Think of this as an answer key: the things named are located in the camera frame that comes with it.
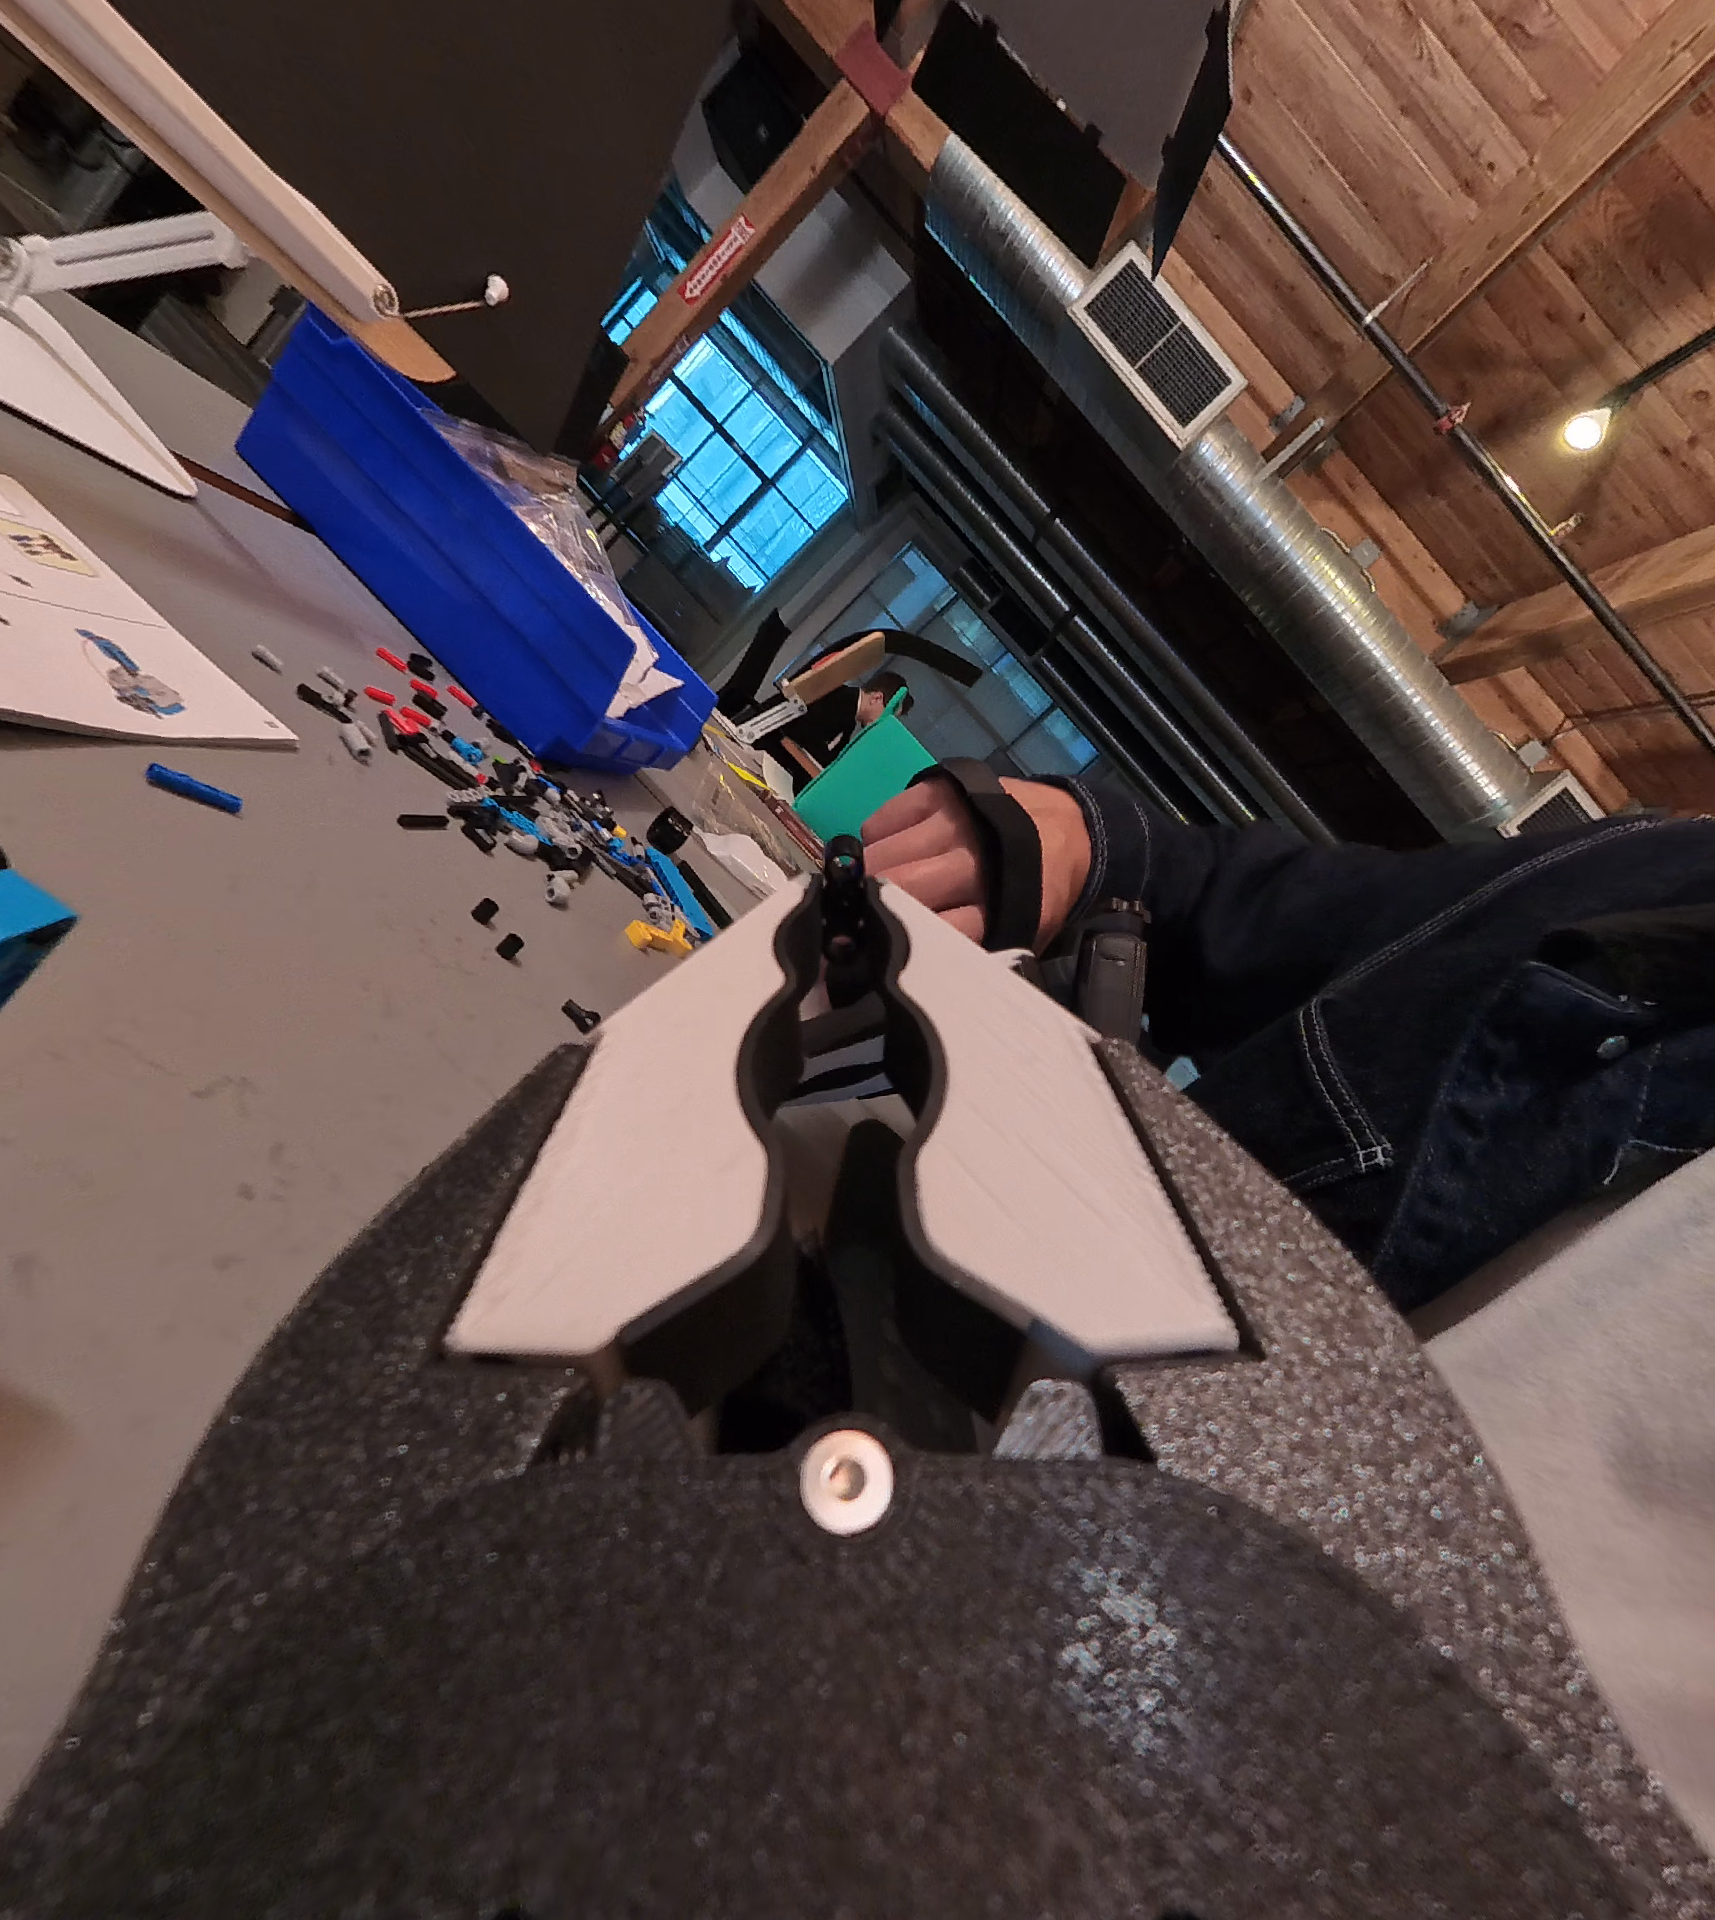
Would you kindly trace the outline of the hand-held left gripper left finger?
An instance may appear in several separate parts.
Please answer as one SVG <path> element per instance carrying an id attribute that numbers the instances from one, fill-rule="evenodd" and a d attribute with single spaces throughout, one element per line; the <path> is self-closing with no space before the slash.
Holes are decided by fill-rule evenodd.
<path id="1" fill-rule="evenodd" d="M 796 878 L 604 1020 L 470 1292 L 450 1357 L 660 1381 L 690 1414 L 794 1313 L 776 1115 L 804 1080 L 818 887 Z"/>

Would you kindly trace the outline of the grey desk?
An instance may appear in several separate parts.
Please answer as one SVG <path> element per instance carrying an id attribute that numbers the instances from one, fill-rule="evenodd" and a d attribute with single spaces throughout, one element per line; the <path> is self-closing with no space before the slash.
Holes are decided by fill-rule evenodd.
<path id="1" fill-rule="evenodd" d="M 0 1017 L 3 1814 L 271 1330 L 572 1036 L 564 1001 L 614 1013 L 666 964 L 608 881 L 554 910 L 526 869 L 394 828 L 434 788 L 354 764 L 295 685 L 380 683 L 410 638 L 310 532 L 3 410 L 0 470 L 301 735 L 177 759 L 0 726 L 0 844 L 79 913 Z M 151 788 L 151 762 L 245 812 Z"/>

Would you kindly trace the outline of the person's right hand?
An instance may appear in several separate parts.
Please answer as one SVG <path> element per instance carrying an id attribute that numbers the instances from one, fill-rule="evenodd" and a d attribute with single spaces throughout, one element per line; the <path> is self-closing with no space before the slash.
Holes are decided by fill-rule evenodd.
<path id="1" fill-rule="evenodd" d="M 928 771 L 862 831 L 870 876 L 988 950 L 1046 953 L 1084 899 L 1092 833 L 1060 782 Z"/>

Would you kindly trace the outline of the clear plastic bag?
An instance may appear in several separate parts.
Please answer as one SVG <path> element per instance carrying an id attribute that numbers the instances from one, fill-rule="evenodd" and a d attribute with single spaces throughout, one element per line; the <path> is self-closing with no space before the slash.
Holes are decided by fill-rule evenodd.
<path id="1" fill-rule="evenodd" d="M 768 901 L 794 888 L 808 871 L 786 867 L 754 836 L 742 831 L 692 828 L 692 838 L 706 856 L 732 876 L 756 901 Z"/>

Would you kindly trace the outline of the green plastic bin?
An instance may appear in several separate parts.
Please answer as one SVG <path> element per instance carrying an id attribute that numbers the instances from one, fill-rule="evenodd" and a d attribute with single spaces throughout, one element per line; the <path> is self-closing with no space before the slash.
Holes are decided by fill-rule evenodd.
<path id="1" fill-rule="evenodd" d="M 934 754 L 900 719 L 910 699 L 906 690 L 894 692 L 822 774 L 796 793 L 792 812 L 822 844 L 856 838 L 874 812 L 936 768 Z"/>

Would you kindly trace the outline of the dark denim jacket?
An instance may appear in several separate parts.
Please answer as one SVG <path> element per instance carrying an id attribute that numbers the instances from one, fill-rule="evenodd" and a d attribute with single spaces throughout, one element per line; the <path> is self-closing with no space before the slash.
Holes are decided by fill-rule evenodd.
<path id="1" fill-rule="evenodd" d="M 1360 968 L 1190 1094 L 1414 1313 L 1715 1149 L 1715 907 L 1566 925 L 1482 972 Z"/>

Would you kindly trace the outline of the large paned window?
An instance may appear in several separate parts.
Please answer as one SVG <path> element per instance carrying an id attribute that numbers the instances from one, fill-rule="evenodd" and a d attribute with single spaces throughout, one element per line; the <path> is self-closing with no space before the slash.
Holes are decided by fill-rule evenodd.
<path id="1" fill-rule="evenodd" d="M 672 526 L 742 588 L 768 588 L 850 511 L 828 363 L 760 290 L 678 354 L 644 425 L 678 457 Z"/>

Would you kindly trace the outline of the blue plastic bin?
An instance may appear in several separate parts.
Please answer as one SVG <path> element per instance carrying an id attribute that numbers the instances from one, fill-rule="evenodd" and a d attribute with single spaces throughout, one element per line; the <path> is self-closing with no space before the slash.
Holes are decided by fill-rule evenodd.
<path id="1" fill-rule="evenodd" d="M 450 445 L 454 425 L 312 307 L 239 455 L 526 750 L 606 774 L 674 767 L 710 688 L 644 628 L 672 683 L 614 709 L 630 636 Z"/>

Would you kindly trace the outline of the thin black ceiling pipe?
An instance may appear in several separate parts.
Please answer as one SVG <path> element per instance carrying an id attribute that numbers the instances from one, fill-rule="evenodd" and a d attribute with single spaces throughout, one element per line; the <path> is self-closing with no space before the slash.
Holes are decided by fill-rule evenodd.
<path id="1" fill-rule="evenodd" d="M 1490 455 L 1484 442 L 1468 428 L 1468 410 L 1452 405 L 1422 373 L 1416 359 L 1398 345 L 1396 336 L 1380 325 L 1362 297 L 1340 274 L 1328 255 L 1290 213 L 1280 196 L 1264 183 L 1244 150 L 1226 135 L 1216 139 L 1216 156 L 1228 167 L 1230 177 L 1254 199 L 1254 205 L 1268 217 L 1288 247 L 1312 273 L 1314 281 L 1330 302 L 1342 312 L 1350 329 L 1364 341 L 1386 373 L 1394 373 L 1402 387 L 1420 400 L 1440 438 L 1446 440 L 1460 460 L 1476 474 L 1488 493 L 1504 506 L 1508 517 L 1530 539 L 1536 550 L 1554 567 L 1560 580 L 1576 594 L 1590 620 L 1614 640 L 1618 651 L 1638 668 L 1640 677 L 1654 688 L 1662 705 L 1670 709 L 1715 760 L 1715 728 L 1698 712 L 1686 690 L 1660 665 L 1656 655 L 1644 645 L 1636 630 L 1614 609 L 1608 594 L 1590 578 L 1590 573 L 1566 556 L 1564 548 L 1550 530 L 1550 523 L 1532 504 L 1530 496 Z"/>

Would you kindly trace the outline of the person's grey shirt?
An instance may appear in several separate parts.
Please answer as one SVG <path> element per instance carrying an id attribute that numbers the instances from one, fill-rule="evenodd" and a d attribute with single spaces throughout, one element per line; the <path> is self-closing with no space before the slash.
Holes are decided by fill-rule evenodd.
<path id="1" fill-rule="evenodd" d="M 1715 1861 L 1715 1150 L 1566 1213 L 1412 1325 Z"/>

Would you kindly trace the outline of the white instruction booklet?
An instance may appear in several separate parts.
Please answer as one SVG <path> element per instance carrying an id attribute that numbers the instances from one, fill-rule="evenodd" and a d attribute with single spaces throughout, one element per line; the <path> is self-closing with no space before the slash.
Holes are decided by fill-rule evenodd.
<path id="1" fill-rule="evenodd" d="M 0 721 L 191 749 L 297 749 L 287 722 L 5 472 Z"/>

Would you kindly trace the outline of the red and white sign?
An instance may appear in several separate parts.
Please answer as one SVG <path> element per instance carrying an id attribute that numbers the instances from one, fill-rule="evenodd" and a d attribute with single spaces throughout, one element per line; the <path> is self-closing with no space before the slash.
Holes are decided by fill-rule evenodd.
<path id="1" fill-rule="evenodd" d="M 678 279 L 678 299 L 688 309 L 698 309 L 712 297 L 714 289 L 734 274 L 740 258 L 752 251 L 756 237 L 756 224 L 744 215 L 744 210 L 738 210 L 732 221 L 710 239 L 704 251 L 692 258 L 684 274 Z"/>

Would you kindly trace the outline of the dark grey board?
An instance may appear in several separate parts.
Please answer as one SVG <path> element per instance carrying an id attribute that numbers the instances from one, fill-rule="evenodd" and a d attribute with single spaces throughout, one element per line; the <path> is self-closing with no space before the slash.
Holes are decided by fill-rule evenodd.
<path id="1" fill-rule="evenodd" d="M 726 2 L 137 2 L 119 12 L 552 453 L 628 279 Z"/>

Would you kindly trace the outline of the wooden block with white bracket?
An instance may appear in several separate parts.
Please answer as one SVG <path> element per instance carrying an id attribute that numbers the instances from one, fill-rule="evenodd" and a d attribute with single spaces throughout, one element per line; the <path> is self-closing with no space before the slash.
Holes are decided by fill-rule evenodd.
<path id="1" fill-rule="evenodd" d="M 810 707 L 874 672 L 888 652 L 890 630 L 872 628 L 846 638 L 842 647 L 816 659 L 776 683 L 776 705 L 762 709 L 744 722 L 732 722 L 742 743 L 756 745 L 802 719 Z"/>

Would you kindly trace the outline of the white rail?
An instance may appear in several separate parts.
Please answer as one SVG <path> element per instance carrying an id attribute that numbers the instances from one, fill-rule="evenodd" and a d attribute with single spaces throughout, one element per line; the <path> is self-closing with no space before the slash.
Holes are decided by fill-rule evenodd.
<path id="1" fill-rule="evenodd" d="M 386 277 L 107 2 L 0 2 L 0 26 L 340 325 L 400 319 Z"/>

